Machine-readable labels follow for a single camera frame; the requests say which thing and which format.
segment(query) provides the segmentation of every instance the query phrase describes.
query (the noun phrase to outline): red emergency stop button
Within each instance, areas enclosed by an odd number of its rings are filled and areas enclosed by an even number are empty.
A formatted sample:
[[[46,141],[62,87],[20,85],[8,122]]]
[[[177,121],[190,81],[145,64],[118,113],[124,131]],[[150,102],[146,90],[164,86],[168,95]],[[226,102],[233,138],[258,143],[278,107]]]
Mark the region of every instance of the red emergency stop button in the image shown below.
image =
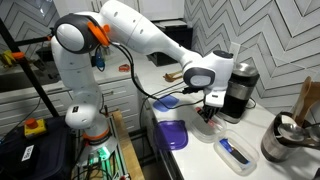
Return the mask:
[[[29,118],[27,119],[24,124],[26,126],[28,126],[30,129],[35,129],[38,127],[38,123],[37,123],[37,120],[35,118]]]

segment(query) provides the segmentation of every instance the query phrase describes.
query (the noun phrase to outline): herringbone tile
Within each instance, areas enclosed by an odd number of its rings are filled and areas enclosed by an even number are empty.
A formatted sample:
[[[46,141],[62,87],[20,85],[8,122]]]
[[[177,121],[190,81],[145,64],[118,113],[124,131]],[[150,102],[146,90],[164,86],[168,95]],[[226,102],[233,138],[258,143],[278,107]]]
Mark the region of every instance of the herringbone tile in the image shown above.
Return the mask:
[[[38,38],[50,33],[50,27],[58,20],[59,15],[53,1],[37,0],[1,0],[0,18],[15,41]],[[35,51],[41,43],[21,46],[26,57],[38,59]],[[0,38],[0,52],[9,48]]]
[[[290,110],[306,76],[320,80],[320,1],[203,0],[185,3],[195,31],[193,49],[241,45],[238,62],[260,72],[253,97],[273,113]],[[317,107],[309,118],[320,122]]]

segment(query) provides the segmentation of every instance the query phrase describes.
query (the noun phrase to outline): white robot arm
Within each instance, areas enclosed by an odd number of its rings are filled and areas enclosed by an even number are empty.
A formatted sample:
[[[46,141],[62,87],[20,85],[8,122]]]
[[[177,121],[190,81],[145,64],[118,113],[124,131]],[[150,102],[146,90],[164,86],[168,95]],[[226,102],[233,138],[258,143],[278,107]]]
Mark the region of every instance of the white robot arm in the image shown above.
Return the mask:
[[[88,23],[99,27],[100,33],[90,31]],[[108,126],[98,111],[101,92],[88,56],[98,44],[105,43],[105,34],[107,40],[120,42],[144,55],[154,52],[169,55],[180,63],[183,80],[188,86],[204,89],[206,105],[223,106],[233,69],[232,55],[217,51],[202,57],[168,38],[140,13],[116,0],[109,0],[100,13],[81,12],[59,19],[52,39],[53,56],[61,79],[75,93],[66,122],[72,128],[85,129],[89,140],[101,142]]]

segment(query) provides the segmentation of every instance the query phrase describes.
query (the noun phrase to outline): espresso machine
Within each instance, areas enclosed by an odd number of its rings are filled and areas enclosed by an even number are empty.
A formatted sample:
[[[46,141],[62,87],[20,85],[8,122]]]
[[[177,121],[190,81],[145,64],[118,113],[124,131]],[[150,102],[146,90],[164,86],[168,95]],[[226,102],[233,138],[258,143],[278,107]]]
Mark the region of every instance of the espresso machine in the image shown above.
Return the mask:
[[[236,63],[228,82],[224,106],[217,116],[236,124],[246,110],[260,75],[257,69],[245,63]]]

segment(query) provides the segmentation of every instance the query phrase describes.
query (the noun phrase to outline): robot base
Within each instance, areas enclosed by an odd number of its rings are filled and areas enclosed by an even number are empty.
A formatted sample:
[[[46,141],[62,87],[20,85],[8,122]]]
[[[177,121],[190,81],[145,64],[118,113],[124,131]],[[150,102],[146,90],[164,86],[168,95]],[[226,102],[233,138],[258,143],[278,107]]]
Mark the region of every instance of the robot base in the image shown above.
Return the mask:
[[[110,136],[108,140],[99,144],[99,145],[87,145],[77,162],[77,166],[86,166],[88,165],[88,160],[90,160],[90,164],[95,164],[99,162],[99,157],[101,161],[107,160],[111,153],[113,153],[118,145],[118,141],[114,136]]]

